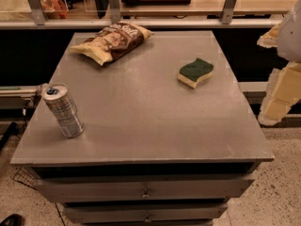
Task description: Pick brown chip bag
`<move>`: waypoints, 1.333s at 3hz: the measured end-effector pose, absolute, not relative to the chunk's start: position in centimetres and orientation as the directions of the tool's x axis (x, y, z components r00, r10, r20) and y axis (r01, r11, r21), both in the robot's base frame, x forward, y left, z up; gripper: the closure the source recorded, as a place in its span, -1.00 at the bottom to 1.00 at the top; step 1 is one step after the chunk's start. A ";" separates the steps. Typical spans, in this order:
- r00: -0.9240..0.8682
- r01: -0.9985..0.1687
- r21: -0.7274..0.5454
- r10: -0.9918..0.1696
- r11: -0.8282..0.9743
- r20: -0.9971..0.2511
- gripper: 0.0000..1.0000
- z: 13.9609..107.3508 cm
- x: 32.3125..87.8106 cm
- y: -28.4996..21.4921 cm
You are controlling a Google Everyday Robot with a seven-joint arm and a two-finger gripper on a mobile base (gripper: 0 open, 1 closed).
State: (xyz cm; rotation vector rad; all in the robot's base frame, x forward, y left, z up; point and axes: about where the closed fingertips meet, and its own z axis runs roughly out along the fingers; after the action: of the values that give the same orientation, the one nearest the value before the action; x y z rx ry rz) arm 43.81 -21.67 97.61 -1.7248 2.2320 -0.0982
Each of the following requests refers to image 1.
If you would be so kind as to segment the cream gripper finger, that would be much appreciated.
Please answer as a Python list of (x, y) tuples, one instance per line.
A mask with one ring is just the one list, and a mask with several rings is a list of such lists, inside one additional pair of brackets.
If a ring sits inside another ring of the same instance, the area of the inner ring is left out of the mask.
[(292, 106), (301, 100), (301, 64), (289, 62), (283, 69), (273, 69), (263, 98), (258, 121), (272, 126), (282, 121)]
[(257, 40), (257, 44), (263, 48), (277, 48), (277, 37), (280, 24), (274, 25)]

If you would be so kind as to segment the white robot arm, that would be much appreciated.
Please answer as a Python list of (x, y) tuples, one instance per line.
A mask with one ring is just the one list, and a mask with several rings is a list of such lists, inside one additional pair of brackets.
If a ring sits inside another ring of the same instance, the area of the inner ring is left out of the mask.
[(272, 126), (301, 100), (301, 0), (279, 24), (260, 36), (257, 44), (275, 47), (277, 55), (288, 61), (283, 69), (272, 70), (258, 116), (260, 124)]

